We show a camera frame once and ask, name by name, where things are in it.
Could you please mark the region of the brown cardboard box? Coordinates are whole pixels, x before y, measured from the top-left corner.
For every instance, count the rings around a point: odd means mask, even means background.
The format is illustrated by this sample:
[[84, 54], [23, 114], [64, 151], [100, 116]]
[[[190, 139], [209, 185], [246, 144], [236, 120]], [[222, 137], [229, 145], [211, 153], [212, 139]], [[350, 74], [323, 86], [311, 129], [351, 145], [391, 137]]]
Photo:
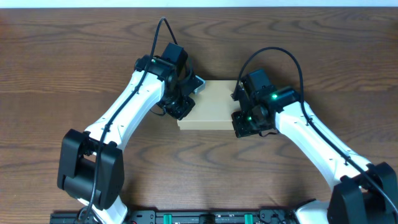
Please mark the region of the brown cardboard box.
[[233, 101], [234, 80], [207, 80], [205, 89], [190, 97], [195, 106], [181, 121], [180, 130], [233, 131], [232, 113], [240, 110], [238, 101]]

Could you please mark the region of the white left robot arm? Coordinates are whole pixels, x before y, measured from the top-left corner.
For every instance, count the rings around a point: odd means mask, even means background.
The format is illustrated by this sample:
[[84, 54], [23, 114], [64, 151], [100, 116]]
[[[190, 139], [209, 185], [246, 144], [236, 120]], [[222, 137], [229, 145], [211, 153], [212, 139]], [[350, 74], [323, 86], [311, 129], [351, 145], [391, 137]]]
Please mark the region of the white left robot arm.
[[144, 116], [154, 105], [182, 120], [205, 81], [187, 70], [188, 54], [169, 43], [162, 55], [137, 59], [132, 77], [110, 108], [83, 132], [70, 129], [62, 139], [57, 186], [84, 206], [72, 216], [51, 215], [51, 223], [131, 223], [122, 203], [123, 152]]

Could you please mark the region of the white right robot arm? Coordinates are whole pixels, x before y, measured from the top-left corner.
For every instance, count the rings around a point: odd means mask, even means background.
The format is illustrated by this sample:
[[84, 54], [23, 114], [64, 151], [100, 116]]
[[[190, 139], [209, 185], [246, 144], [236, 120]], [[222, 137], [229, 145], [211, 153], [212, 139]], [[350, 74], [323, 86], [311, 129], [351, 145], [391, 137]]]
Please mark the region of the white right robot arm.
[[333, 134], [287, 86], [278, 89], [263, 70], [239, 78], [232, 94], [236, 137], [272, 131], [289, 138], [314, 164], [332, 191], [292, 210], [296, 223], [397, 223], [397, 177], [385, 162], [372, 164]]

